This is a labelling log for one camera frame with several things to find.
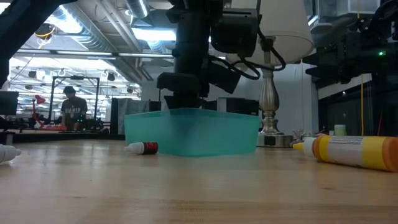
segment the person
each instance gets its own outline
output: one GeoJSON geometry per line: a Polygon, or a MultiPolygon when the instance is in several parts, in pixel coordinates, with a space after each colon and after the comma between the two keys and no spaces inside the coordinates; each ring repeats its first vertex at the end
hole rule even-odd
{"type": "Polygon", "coordinates": [[[72,86],[66,86],[63,89],[67,100],[62,103],[62,126],[66,127],[68,131],[78,129],[77,119],[80,116],[86,116],[87,102],[85,99],[76,96],[76,90],[72,86]]]}

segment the desk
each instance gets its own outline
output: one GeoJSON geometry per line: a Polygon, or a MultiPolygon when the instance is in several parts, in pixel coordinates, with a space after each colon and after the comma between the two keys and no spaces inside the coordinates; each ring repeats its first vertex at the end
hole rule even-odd
{"type": "Polygon", "coordinates": [[[16,145],[0,223],[398,223],[398,174],[300,152],[130,156],[123,141],[16,145]]]}

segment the yellow tube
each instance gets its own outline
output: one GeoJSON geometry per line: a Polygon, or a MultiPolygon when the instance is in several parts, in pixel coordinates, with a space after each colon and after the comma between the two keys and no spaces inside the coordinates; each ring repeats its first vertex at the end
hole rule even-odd
{"type": "Polygon", "coordinates": [[[372,136],[320,136],[293,145],[322,162],[398,171],[398,138],[372,136]]]}

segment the small tube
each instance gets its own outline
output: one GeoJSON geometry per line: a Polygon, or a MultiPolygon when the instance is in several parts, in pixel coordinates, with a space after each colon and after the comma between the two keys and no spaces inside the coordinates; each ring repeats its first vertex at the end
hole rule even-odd
{"type": "Polygon", "coordinates": [[[0,144],[0,163],[13,160],[21,154],[21,150],[14,146],[5,146],[0,144]]]}
{"type": "Polygon", "coordinates": [[[154,155],[157,154],[159,146],[156,142],[136,142],[125,147],[124,150],[135,155],[154,155]]]}

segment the translucent plastic container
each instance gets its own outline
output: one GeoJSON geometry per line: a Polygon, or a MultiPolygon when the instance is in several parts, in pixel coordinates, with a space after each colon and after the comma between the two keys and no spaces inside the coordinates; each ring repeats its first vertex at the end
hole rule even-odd
{"type": "Polygon", "coordinates": [[[247,154],[256,150],[257,116],[202,109],[175,109],[126,115],[126,142],[157,142],[159,152],[176,156],[247,154]]]}

